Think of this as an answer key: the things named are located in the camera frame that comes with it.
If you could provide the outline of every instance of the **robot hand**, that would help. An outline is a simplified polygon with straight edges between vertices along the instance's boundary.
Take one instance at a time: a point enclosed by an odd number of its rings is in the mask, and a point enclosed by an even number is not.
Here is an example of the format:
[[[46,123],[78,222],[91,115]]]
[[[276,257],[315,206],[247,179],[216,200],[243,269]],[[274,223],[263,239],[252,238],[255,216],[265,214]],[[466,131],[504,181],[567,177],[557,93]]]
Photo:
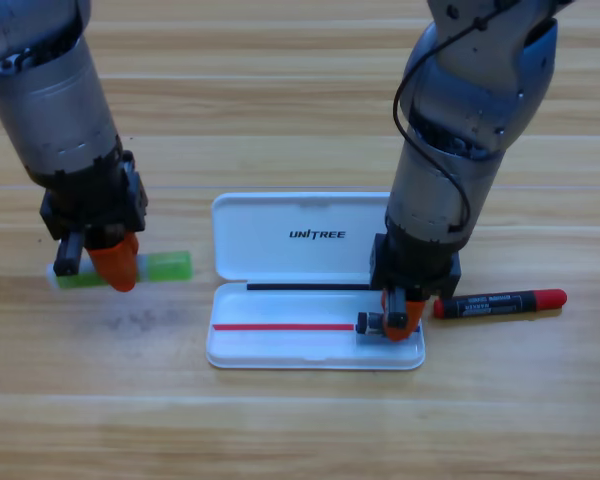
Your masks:
[[[83,247],[119,291],[135,285],[147,197],[122,148],[83,36],[89,0],[0,0],[0,120],[60,241],[56,275],[78,273]]]
[[[394,296],[404,290],[412,311],[431,295],[453,295],[458,252],[506,150],[545,96],[556,54],[554,16],[571,3],[429,0],[434,22],[415,46],[394,100],[405,144],[387,233],[376,237],[371,256],[373,289]]]

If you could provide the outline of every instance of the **table surface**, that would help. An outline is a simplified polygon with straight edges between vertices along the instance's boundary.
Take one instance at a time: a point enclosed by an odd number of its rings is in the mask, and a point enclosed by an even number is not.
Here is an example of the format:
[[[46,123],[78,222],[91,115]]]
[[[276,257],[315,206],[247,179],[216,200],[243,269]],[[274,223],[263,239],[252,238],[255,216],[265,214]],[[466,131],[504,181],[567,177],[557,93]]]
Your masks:
[[[600,479],[600,0],[561,14],[459,293],[559,287],[562,314],[426,319],[410,373],[223,371],[210,204],[387,190],[424,0],[98,0],[88,40],[150,197],[143,251],[192,283],[50,292],[42,192],[0,127],[0,480]]]

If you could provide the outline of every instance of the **red marker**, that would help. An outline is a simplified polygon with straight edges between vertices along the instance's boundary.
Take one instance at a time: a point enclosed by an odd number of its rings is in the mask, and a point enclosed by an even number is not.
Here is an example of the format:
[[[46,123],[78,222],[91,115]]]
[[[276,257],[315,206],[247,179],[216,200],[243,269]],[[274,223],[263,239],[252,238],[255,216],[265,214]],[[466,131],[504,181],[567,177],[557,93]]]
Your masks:
[[[487,293],[438,299],[433,304],[437,318],[461,318],[512,313],[539,312],[562,308],[567,303],[564,290],[529,290],[526,292]]]

